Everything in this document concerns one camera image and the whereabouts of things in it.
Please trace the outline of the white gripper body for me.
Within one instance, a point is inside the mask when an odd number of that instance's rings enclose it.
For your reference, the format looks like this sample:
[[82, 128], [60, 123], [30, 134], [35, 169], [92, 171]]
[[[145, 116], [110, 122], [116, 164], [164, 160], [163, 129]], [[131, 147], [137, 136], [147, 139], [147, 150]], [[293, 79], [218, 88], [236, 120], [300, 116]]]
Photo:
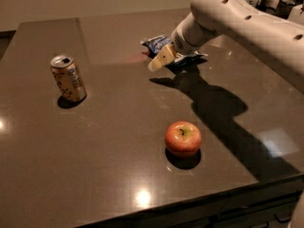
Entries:
[[217, 32], [202, 27], [193, 14], [189, 13], [173, 30], [171, 40], [176, 52], [187, 55], [218, 36]]

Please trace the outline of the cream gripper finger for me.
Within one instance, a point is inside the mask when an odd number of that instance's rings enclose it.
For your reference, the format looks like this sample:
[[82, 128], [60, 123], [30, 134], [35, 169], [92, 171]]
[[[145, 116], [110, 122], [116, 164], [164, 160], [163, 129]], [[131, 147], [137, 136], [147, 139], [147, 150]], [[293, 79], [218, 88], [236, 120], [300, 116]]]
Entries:
[[148, 64], [150, 71], [154, 72], [166, 65], [171, 64], [176, 58], [176, 51], [173, 45], [165, 45], [156, 57]]

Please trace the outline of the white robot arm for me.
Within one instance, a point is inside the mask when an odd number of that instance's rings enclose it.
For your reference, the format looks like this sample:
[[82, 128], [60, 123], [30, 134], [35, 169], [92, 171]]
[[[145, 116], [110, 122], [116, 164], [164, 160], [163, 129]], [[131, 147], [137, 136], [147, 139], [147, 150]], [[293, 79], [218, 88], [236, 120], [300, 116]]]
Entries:
[[149, 63], [158, 70], [226, 35], [304, 92], [304, 27], [260, 11], [252, 0], [191, 0], [190, 13]]

